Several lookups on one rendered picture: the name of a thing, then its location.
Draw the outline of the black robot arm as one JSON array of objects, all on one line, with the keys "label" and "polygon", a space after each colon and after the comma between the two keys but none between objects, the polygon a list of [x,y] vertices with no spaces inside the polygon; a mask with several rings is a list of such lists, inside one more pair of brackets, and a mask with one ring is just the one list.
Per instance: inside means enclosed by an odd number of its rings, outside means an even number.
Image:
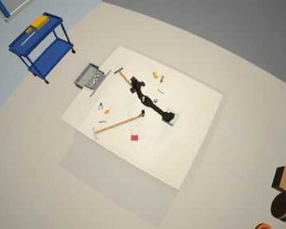
[{"label": "black robot arm", "polygon": [[[170,123],[174,119],[174,117],[175,117],[174,113],[164,112],[163,110],[158,108],[148,96],[142,94],[140,86],[142,86],[143,84],[140,81],[137,81],[137,79],[134,77],[132,77],[130,79],[130,81],[131,81],[132,87],[136,90],[138,98],[141,100],[141,103],[143,105],[145,105],[147,107],[151,107],[153,110],[155,110],[157,113],[159,113],[162,116],[162,118],[168,123]],[[144,101],[142,101],[142,97],[146,97],[146,99]]]}]

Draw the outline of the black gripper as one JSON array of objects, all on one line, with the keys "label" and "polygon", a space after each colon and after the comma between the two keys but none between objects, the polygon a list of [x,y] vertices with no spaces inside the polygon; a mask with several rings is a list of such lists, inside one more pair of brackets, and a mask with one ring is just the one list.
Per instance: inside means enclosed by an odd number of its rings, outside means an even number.
[{"label": "black gripper", "polygon": [[[143,84],[142,86],[144,87],[144,86],[145,86],[144,81],[141,81],[141,83]],[[130,91],[131,91],[132,93],[135,93],[135,92],[136,92],[133,87],[130,88]]]}]

